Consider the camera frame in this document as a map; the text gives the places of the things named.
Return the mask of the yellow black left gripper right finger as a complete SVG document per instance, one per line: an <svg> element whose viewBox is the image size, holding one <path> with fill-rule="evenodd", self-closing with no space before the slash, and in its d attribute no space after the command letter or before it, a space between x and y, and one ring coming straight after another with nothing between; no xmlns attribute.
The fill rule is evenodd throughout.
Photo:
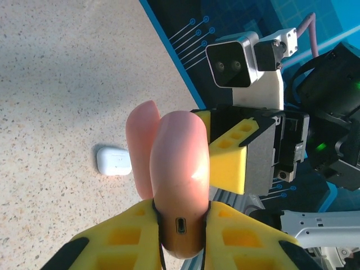
<svg viewBox="0 0 360 270"><path fill-rule="evenodd" d="M202 270L322 270L294 237L211 201Z"/></svg>

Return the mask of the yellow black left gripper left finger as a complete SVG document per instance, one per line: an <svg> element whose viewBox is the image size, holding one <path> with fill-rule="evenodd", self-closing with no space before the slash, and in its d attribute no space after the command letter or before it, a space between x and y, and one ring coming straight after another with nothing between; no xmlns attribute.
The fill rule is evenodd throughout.
<svg viewBox="0 0 360 270"><path fill-rule="evenodd" d="M75 235L40 270L163 270L153 201Z"/></svg>

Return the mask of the white earbuds charging case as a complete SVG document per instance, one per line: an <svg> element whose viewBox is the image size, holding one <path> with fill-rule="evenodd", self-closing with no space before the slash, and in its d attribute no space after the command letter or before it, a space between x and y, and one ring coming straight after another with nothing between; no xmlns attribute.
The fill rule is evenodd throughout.
<svg viewBox="0 0 360 270"><path fill-rule="evenodd" d="M126 176L132 171L128 150L116 147L102 147L96 155L97 169L105 176Z"/></svg>

